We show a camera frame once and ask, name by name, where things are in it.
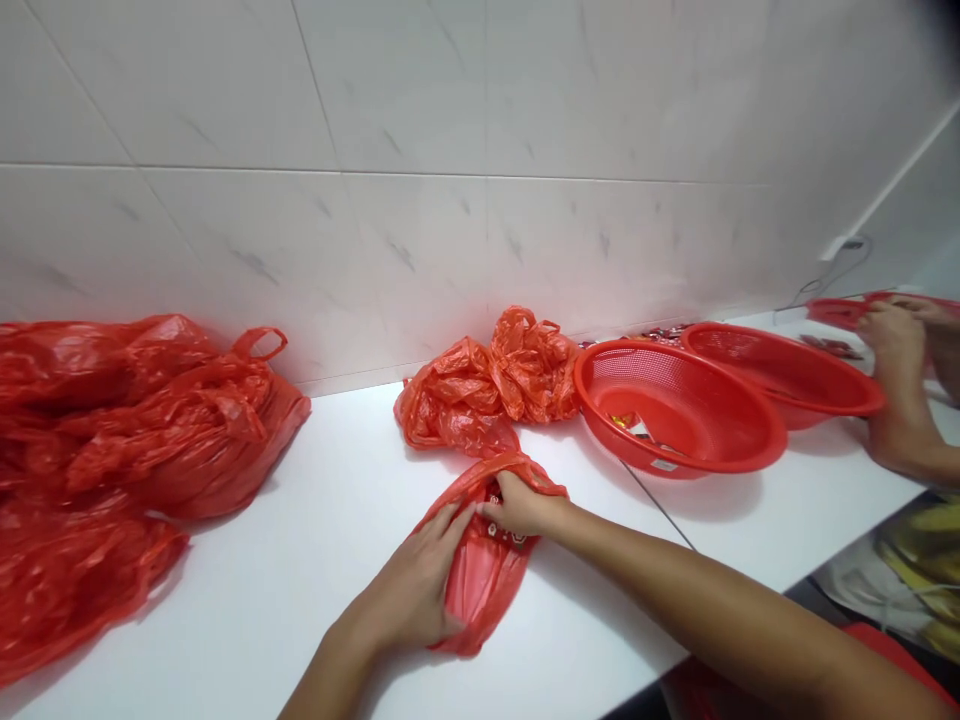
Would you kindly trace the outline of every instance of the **forearm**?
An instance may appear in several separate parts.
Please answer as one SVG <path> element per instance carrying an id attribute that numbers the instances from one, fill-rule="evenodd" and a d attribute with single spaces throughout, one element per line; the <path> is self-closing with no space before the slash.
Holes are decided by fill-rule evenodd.
<path id="1" fill-rule="evenodd" d="M 341 618 L 324 635 L 278 720 L 352 718 L 376 658 L 350 618 Z"/>
<path id="2" fill-rule="evenodd" d="M 927 460 L 944 445 L 923 387 L 922 362 L 877 357 L 874 377 L 887 404 L 870 419 L 870 452 L 892 470 L 928 479 Z"/>
<path id="3" fill-rule="evenodd" d="M 893 716 L 869 699 L 847 705 L 849 687 L 859 683 L 868 695 L 875 683 L 912 682 L 815 615 L 687 548 L 572 505 L 546 534 L 619 584 L 703 662 L 791 715 L 827 717 L 840 708 Z"/>

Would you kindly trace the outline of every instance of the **plastic bag handle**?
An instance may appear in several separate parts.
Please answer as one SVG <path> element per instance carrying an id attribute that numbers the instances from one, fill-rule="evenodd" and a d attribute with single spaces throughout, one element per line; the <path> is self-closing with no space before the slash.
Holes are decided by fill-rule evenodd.
<path id="1" fill-rule="evenodd" d="M 277 335 L 280 338 L 280 345 L 275 348 L 272 352 L 268 352 L 266 355 L 251 355 L 250 351 L 253 350 L 253 346 L 260 342 L 263 338 L 271 333 Z M 238 355 L 242 358 L 248 360 L 263 360 L 267 361 L 271 358 L 275 358 L 283 349 L 287 346 L 287 336 L 284 335 L 279 328 L 271 327 L 259 327 L 251 328 L 247 330 L 243 335 L 237 338 L 237 341 L 233 344 L 233 347 L 230 348 L 230 352 L 234 355 Z"/>

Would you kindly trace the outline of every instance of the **red plastic bag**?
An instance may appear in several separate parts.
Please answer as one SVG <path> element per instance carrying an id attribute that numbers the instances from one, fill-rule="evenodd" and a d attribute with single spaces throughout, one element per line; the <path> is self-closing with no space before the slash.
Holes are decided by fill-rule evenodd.
<path id="1" fill-rule="evenodd" d="M 122 492 L 72 512 L 0 500 L 0 688 L 138 610 L 187 540 Z"/>
<path id="2" fill-rule="evenodd" d="M 516 473 L 527 485 L 544 495 L 567 495 L 542 467 L 521 452 L 508 452 L 481 460 L 467 470 L 437 499 L 413 533 L 450 503 L 502 502 L 496 476 L 501 470 Z M 539 537 L 524 537 L 504 531 L 496 523 L 474 515 L 457 546 L 447 580 L 446 609 L 466 627 L 431 650 L 472 657 L 493 634 L 513 602 L 526 572 L 530 552 Z"/>
<path id="3" fill-rule="evenodd" d="M 122 324 L 0 325 L 0 410 L 63 413 L 132 405 L 172 378 L 217 357 L 182 315 Z"/>
<path id="4" fill-rule="evenodd" d="M 448 446 L 470 457 L 517 451 L 520 439 L 501 402 L 503 386 L 516 392 L 508 383 L 490 351 L 465 337 L 404 383 L 393 413 L 416 450 Z"/>
<path id="5" fill-rule="evenodd" d="M 504 393 L 503 405 L 513 419 L 527 423 L 569 420 L 577 414 L 573 366 L 579 348 L 549 320 L 511 305 L 493 329 L 490 354 L 520 394 Z"/>
<path id="6" fill-rule="evenodd" d="M 548 423 L 577 412 L 578 348 L 551 322 L 508 308 L 486 348 L 465 337 L 404 383 L 394 415 L 416 449 L 454 447 L 470 457 L 518 451 L 510 420 Z"/>
<path id="7" fill-rule="evenodd" d="M 280 346 L 251 357 L 272 332 Z M 136 405 L 60 418 L 21 410 L 0 419 L 0 490 L 60 505 L 122 487 L 145 507 L 181 519 L 246 507 L 310 414 L 310 400 L 267 365 L 286 343 L 272 328 L 249 330 L 227 355 Z M 153 357 L 156 367 L 170 367 Z"/>

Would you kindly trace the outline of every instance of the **electrical cord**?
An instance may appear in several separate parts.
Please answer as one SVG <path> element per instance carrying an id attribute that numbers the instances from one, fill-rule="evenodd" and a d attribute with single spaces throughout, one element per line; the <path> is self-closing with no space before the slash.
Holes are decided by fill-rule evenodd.
<path id="1" fill-rule="evenodd" d="M 834 271 L 834 269 L 837 266 L 837 262 L 840 260 L 840 256 L 843 254 L 843 251 L 846 249 L 841 247 L 837 251 L 837 254 L 833 256 L 833 260 L 830 261 L 830 266 L 827 268 L 826 272 L 824 272 L 820 277 L 816 278 L 815 280 L 811 280 L 806 285 L 804 285 L 799 290 L 797 290 L 797 294 L 794 295 L 793 299 L 790 302 L 788 302 L 786 305 L 784 305 L 783 307 L 776 308 L 773 311 L 774 318 L 776 318 L 776 313 L 781 312 L 782 310 L 790 310 L 791 308 L 798 307 L 797 301 L 800 299 L 800 296 L 804 295 L 805 293 L 809 293 L 809 292 L 816 293 L 811 299 L 820 297 L 837 280 L 839 280 L 842 277 L 845 277 L 846 275 L 849 275 L 851 272 L 856 270 L 858 267 L 860 267 L 867 260 L 870 259 L 870 255 L 873 254 L 873 238 L 872 237 L 870 237 L 866 233 L 857 233 L 856 235 L 851 235 L 849 240 L 859 240 L 860 242 L 863 243 L 863 247 L 866 248 L 866 251 L 863 253 L 863 257 L 861 257 L 859 260 L 853 263 L 853 265 L 848 267 L 846 270 L 838 274 L 836 277 L 832 278 L 829 282 L 824 284 L 824 280 L 830 277 L 830 274 Z"/>

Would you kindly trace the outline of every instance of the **red plastic colander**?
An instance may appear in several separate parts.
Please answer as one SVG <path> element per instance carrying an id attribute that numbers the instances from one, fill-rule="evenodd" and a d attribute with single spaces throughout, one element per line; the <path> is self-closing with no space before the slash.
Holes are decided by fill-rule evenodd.
<path id="1" fill-rule="evenodd" d="M 752 472 L 787 446 L 783 421 L 756 389 L 680 348 L 643 340 L 591 345 L 577 358 L 573 380 L 597 440 L 654 475 L 692 480 Z M 642 422 L 647 437 L 615 417 Z"/>
<path id="2" fill-rule="evenodd" d="M 822 350 L 780 335 L 721 323 L 699 323 L 680 342 L 755 383 L 773 402 L 788 430 L 838 415 L 864 417 L 885 403 L 880 386 Z"/>

